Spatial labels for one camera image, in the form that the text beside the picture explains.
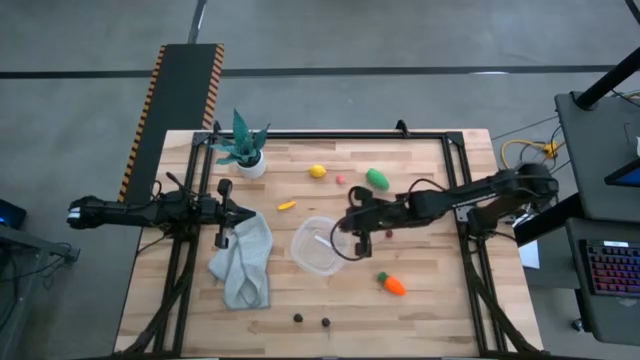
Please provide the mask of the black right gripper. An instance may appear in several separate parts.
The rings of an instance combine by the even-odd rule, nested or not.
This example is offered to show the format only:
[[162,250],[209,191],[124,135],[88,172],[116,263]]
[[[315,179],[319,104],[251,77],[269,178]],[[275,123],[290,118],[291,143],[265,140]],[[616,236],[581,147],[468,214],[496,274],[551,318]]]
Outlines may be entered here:
[[349,212],[340,219],[339,229],[358,238],[354,245],[357,259],[372,256],[371,232],[387,231],[406,217],[407,197],[406,193],[397,194],[395,200],[390,201],[376,198],[371,190],[362,186],[349,190]]

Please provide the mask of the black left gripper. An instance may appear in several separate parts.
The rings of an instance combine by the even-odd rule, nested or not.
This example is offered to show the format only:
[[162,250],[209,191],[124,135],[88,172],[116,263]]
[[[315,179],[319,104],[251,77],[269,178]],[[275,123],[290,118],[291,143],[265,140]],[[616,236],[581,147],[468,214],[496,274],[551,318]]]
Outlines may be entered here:
[[[219,181],[217,192],[222,200],[216,200],[210,194],[204,194],[199,198],[199,224],[200,225],[218,225],[219,230],[215,235],[214,245],[219,249],[227,249],[229,240],[224,234],[224,229],[233,217],[234,211],[229,208],[231,204],[230,194],[232,191],[232,181],[223,178]],[[256,216],[256,212],[252,209],[237,206],[236,207],[236,224],[250,220]]]

